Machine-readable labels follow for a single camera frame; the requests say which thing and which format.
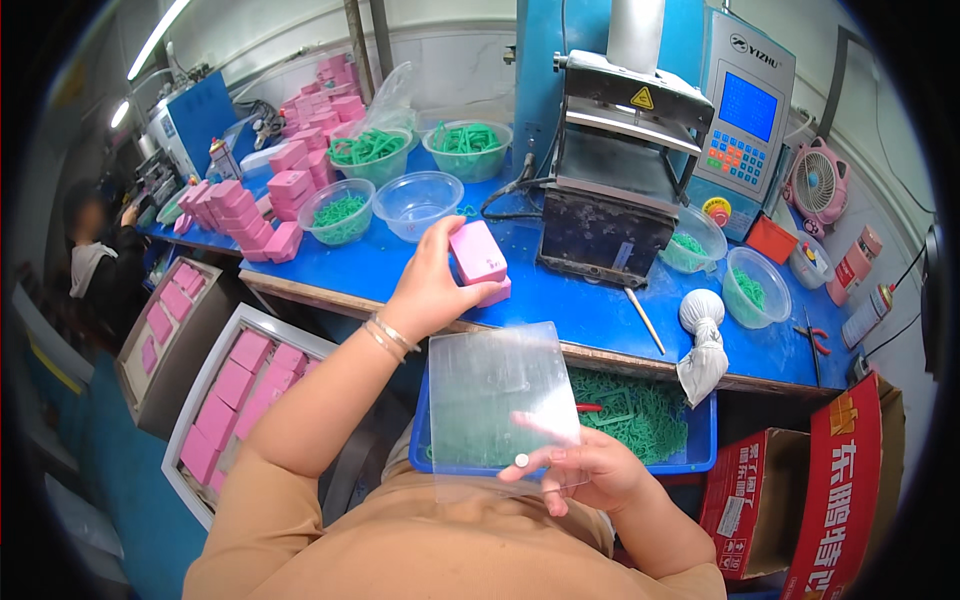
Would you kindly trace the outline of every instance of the red pliers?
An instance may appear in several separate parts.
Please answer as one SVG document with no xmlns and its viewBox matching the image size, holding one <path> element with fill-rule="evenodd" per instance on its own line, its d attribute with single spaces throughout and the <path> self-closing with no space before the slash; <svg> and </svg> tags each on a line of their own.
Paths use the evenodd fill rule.
<svg viewBox="0 0 960 600">
<path fill-rule="evenodd" d="M 827 333 L 826 333 L 823 329 L 820 329 L 819 327 L 811 327 L 810 329 L 811 329 L 811 331 L 813 331 L 813 335 L 819 335 L 820 337 L 824 338 L 825 340 L 830 337 L 830 336 L 827 335 Z M 803 335 L 805 338 L 809 338 L 810 340 L 812 340 L 812 341 L 813 341 L 813 346 L 816 347 L 816 349 L 817 349 L 818 352 L 820 352 L 820 353 L 823 354 L 824 356 L 830 356 L 830 353 L 832 352 L 832 350 L 830 350 L 830 348 L 825 347 L 823 344 L 821 344 L 820 342 L 818 342 L 818 341 L 816 340 L 816 338 L 814 338 L 814 337 L 811 336 L 809 333 L 807 333 L 807 332 L 806 332 L 806 327 L 800 327 L 800 326 L 798 326 L 798 325 L 794 325 L 793 330 L 796 331 L 797 333 Z"/>
</svg>

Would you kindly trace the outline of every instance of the keypad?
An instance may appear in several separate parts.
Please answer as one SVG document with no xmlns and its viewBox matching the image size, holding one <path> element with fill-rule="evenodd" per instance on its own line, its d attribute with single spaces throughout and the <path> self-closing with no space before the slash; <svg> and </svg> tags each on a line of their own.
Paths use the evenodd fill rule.
<svg viewBox="0 0 960 600">
<path fill-rule="evenodd" d="M 707 166 L 750 185 L 759 181 L 766 153 L 729 133 L 713 130 L 708 148 Z"/>
</svg>

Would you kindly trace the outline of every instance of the fluorescent light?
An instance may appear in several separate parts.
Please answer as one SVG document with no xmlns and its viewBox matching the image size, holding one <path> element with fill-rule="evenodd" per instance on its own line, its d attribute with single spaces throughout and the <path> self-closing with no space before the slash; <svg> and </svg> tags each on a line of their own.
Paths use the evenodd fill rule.
<svg viewBox="0 0 960 600">
<path fill-rule="evenodd" d="M 136 56 L 136 60 L 133 61 L 133 66 L 130 67 L 130 73 L 127 74 L 128 81 L 132 81 L 137 73 L 140 72 L 143 63 L 147 61 L 147 57 L 149 57 L 150 53 L 154 50 L 156 43 L 160 41 L 163 34 L 167 33 L 170 24 L 174 22 L 174 19 L 177 18 L 188 2 L 190 2 L 190 0 L 177 0 L 174 2 L 173 6 L 170 7 L 167 13 L 163 15 L 163 18 L 160 19 L 160 22 L 156 24 L 154 32 L 147 38 L 147 43 L 143 44 L 143 50 Z"/>
<path fill-rule="evenodd" d="M 117 107 L 117 111 L 113 113 L 113 118 L 110 119 L 110 128 L 116 129 L 120 125 L 120 121 L 123 121 L 123 118 L 127 116 L 127 110 L 130 108 L 130 103 L 124 100 L 120 103 L 120 106 Z"/>
</svg>

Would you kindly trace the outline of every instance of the silver bracelet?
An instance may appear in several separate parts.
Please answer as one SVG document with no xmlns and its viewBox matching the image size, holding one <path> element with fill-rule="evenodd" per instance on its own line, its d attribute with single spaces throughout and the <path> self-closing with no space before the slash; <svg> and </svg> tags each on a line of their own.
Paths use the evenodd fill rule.
<svg viewBox="0 0 960 600">
<path fill-rule="evenodd" d="M 387 350 L 388 352 L 390 352 L 390 355 L 391 355 L 391 356 L 393 356 L 396 360 L 400 361 L 400 364 L 401 364 L 401 365 L 407 364 L 407 359 L 404 358 L 404 357 L 402 357 L 402 356 L 397 356 L 397 355 L 396 355 L 396 352 L 394 352 L 394 349 L 393 349 L 393 348 L 390 348 L 390 344 L 387 344 L 387 341 L 384 340 L 382 337 L 380 337 L 380 334 L 379 334 L 379 333 L 377 333 L 376 331 L 373 331 L 373 329 L 371 329 L 370 323 L 371 323 L 370 321 L 367 321 L 366 323 L 363 324 L 363 328 L 367 330 L 367 333 L 370 333 L 371 336 L 373 336 L 374 340 L 376 340 L 377 342 L 379 342 L 380 346 L 382 346 L 383 349 L 385 349 L 385 350 Z"/>
<path fill-rule="evenodd" d="M 420 352 L 420 346 L 417 346 L 416 344 L 411 344 L 410 342 L 407 341 L 405 337 L 400 335 L 399 332 L 396 331 L 396 329 L 383 323 L 383 321 L 380 319 L 379 313 L 373 313 L 371 315 L 371 321 L 373 321 L 373 324 L 380 327 L 383 330 L 383 332 L 386 333 L 388 337 L 390 337 L 391 340 L 397 342 L 404 348 L 407 348 L 408 352 Z"/>
</svg>

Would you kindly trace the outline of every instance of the red cardboard box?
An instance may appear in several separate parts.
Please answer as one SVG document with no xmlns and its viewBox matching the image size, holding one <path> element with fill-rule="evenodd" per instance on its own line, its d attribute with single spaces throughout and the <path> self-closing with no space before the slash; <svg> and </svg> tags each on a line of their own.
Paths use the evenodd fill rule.
<svg viewBox="0 0 960 600">
<path fill-rule="evenodd" d="M 902 474 L 902 395 L 874 373 L 809 434 L 770 428 L 721 448 L 700 525 L 725 578 L 789 568 L 780 600 L 835 600 L 882 541 Z"/>
</svg>

